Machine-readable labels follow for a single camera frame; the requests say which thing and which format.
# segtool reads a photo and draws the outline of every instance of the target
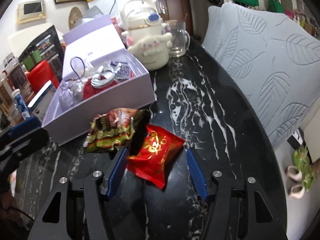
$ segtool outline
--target display screen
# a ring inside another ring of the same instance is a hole
[[[42,12],[42,6],[40,2],[28,3],[24,5],[24,15],[36,12]]]

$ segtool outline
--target white bunny plush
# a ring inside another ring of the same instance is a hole
[[[149,35],[128,47],[147,70],[156,70],[163,67],[169,61],[167,41],[171,41],[172,34]]]

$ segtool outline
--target wooden door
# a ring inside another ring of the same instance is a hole
[[[166,20],[183,21],[186,14],[186,29],[190,34],[193,34],[191,10],[189,0],[159,0],[161,8],[161,17]]]

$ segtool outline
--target purple pouch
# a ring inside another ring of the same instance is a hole
[[[59,103],[63,112],[65,112],[75,106],[74,93],[71,91],[72,84],[69,81],[62,83],[60,86],[62,91],[59,95]]]

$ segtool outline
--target green plant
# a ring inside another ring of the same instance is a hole
[[[310,165],[307,146],[300,146],[299,149],[292,154],[292,161],[302,172],[301,184],[306,188],[306,191],[309,191],[315,175]]]

